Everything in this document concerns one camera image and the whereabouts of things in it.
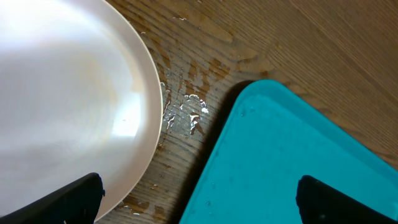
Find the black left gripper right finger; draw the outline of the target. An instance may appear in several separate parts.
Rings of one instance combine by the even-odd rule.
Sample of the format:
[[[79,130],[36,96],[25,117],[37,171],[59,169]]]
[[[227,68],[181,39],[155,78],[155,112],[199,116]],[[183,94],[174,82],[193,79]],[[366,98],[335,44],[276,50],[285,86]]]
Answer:
[[[296,204],[303,224],[397,224],[310,175],[298,182]]]

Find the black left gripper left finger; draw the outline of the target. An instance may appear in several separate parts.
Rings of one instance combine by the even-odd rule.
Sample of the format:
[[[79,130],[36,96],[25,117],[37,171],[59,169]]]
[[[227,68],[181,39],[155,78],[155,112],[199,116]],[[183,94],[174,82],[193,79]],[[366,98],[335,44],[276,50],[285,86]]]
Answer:
[[[104,196],[102,179],[92,172],[1,217],[1,224],[93,224]]]

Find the white plate with sauce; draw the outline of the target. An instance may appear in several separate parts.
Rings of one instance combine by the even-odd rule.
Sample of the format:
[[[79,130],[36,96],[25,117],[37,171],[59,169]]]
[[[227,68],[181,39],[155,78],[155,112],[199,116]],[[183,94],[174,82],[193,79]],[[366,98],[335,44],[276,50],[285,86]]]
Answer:
[[[96,172],[103,217],[146,171],[161,120],[154,61],[108,2],[1,2],[1,215]]]

